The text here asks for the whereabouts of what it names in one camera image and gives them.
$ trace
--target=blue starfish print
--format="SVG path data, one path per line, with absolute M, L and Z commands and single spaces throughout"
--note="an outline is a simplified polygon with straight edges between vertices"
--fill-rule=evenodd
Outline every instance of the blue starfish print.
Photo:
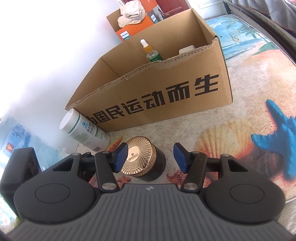
M 267 136 L 252 134 L 252 141 L 259 148 L 281 154 L 285 160 L 285 179 L 294 179 L 296 177 L 296 120 L 292 116 L 286 117 L 270 99 L 266 100 L 266 106 L 276 123 L 277 130 Z

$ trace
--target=red door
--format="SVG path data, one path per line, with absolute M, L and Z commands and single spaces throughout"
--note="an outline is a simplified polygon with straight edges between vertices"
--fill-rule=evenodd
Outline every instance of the red door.
M 164 12 L 166 17 L 173 16 L 179 12 L 189 9 L 185 0 L 156 0 L 161 10 Z

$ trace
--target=barcode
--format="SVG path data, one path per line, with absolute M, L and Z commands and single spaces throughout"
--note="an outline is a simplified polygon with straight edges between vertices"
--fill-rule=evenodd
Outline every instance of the barcode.
M 100 151 L 101 148 L 99 146 L 97 146 L 96 148 L 94 148 L 94 151 Z

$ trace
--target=black jar with gold lid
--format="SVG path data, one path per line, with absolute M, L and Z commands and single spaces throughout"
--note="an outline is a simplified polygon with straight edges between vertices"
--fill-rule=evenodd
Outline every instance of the black jar with gold lid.
M 126 143 L 128 157 L 121 169 L 124 174 L 150 182 L 163 173 L 166 165 L 165 155 L 148 138 L 133 137 Z

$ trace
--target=red and yellow logo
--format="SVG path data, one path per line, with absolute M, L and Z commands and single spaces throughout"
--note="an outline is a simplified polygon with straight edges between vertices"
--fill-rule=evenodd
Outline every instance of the red and yellow logo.
M 13 151 L 13 148 L 14 148 L 14 145 L 10 144 L 9 142 L 7 143 L 7 147 L 6 147 L 6 150 L 8 150 L 9 152 L 12 153 Z

